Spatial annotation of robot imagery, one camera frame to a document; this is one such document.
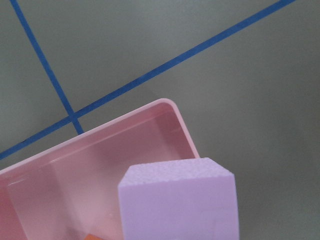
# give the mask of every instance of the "blue tape line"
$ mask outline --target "blue tape line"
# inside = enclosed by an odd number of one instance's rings
[[[75,113],[61,87],[61,85],[59,84],[54,72],[52,71],[44,53],[42,52],[41,48],[40,48],[40,45],[38,44],[37,42],[37,39],[36,37],[34,36],[18,2],[16,0],[10,0],[11,2],[11,5],[21,23],[21,25],[23,26],[23,29],[27,35],[27,37],[29,38],[29,41],[34,49],[34,51],[36,52],[36,55],[38,56],[47,76],[49,77],[56,93],[58,94],[66,112],[68,113],[68,115],[70,116],[70,119],[77,131],[78,134],[82,134],[84,133],[84,130],[82,129],[80,123],[79,123],[79,120],[77,119],[77,117],[75,116]]]
[[[126,85],[118,88],[117,90],[103,96],[102,98],[94,101],[93,103],[85,106],[84,108],[80,109],[75,113],[76,117],[79,118],[100,106],[110,102],[111,100],[119,97],[122,94],[134,89],[135,87],[145,83],[146,81],[162,74],[163,72],[171,69],[172,67],[184,62],[185,60],[191,58],[192,56],[202,52],[203,50],[221,42],[222,40],[230,37],[231,35],[243,30],[244,28],[254,24],[255,22],[267,17],[268,15],[274,13],[275,11],[285,7],[286,5],[294,2],[295,0],[281,0],[278,1],[267,8],[257,12],[256,14],[246,18],[245,20],[229,27],[228,29],[220,32],[219,34],[215,35],[214,37],[200,43],[199,45],[191,48],[190,50],[180,54],[179,56],[167,61],[166,63],[162,64],[161,66],[156,67],[155,69],[147,72],[146,74],[138,77],[137,79],[127,83]]]
[[[251,24],[267,17],[268,15],[276,12],[277,10],[285,7],[286,5],[294,2],[295,0],[281,0],[278,1],[269,7],[259,11],[258,13],[246,18],[245,20],[237,23],[236,25],[233,25],[232,27],[226,29],[225,31],[219,33],[218,35],[208,39],[207,41],[204,41],[203,43],[200,43],[199,45],[195,46],[194,48],[182,53],[181,55],[173,58],[172,60],[164,63],[163,65],[149,71],[148,73],[138,77],[137,79],[129,82],[128,84],[118,88],[117,90],[107,94],[106,96],[98,99],[97,101],[94,101],[93,103],[89,104],[88,106],[85,106],[84,108],[80,109],[79,111],[75,112],[75,115],[77,118],[93,111],[94,109],[97,109],[98,107],[102,106],[103,104],[111,101],[112,99],[115,99],[116,97],[128,92],[129,90],[141,85],[142,83],[150,80],[151,78],[154,78],[155,76],[165,72],[166,70],[174,67],[175,65],[191,58],[192,56],[200,53],[201,51],[211,47],[212,45],[226,39],[227,37],[239,32],[240,30],[250,26]],[[70,123],[71,120],[69,117],[66,117],[62,119],[59,122],[56,122],[55,124],[47,127],[46,129],[36,133],[35,135],[27,138],[25,141],[18,143],[17,145],[3,151],[0,153],[0,160],[19,151],[20,149],[32,144],[33,142],[43,138],[44,136],[54,132],[55,130],[58,130],[59,128],[63,127],[64,125]]]
[[[52,132],[62,128],[63,126],[67,125],[71,122],[71,119],[69,116],[65,117],[64,119],[52,124],[51,126],[43,129],[42,131],[36,133],[35,135],[28,137],[26,140],[8,148],[7,150],[0,153],[0,160],[8,157],[11,154],[14,154],[15,152],[27,147],[28,145],[34,143],[35,141],[42,139],[43,137],[51,134]]]

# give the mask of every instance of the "lavender foam block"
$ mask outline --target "lavender foam block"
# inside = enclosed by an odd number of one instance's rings
[[[235,176],[210,158],[132,165],[118,185],[125,240],[238,240]]]

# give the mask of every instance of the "plastic container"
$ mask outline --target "plastic container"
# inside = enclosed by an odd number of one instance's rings
[[[122,240],[117,185],[130,165],[198,158],[159,99],[0,171],[0,239]]]

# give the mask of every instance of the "gray surface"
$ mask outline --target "gray surface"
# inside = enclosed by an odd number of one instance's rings
[[[23,1],[21,7],[78,110],[272,2]],[[0,24],[8,32],[0,35],[1,149],[65,116],[9,7],[1,2],[7,23]],[[79,121],[87,131],[170,98],[200,155],[235,173],[242,239],[318,240],[319,12],[317,0],[294,2]],[[19,100],[26,83],[28,94]],[[29,111],[19,102],[36,110],[28,125]],[[74,135],[69,124],[0,168]]]

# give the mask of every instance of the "orange object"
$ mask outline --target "orange object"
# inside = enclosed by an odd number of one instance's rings
[[[91,234],[88,234],[84,240],[103,240],[102,238],[100,237],[97,237],[97,236],[93,236]]]

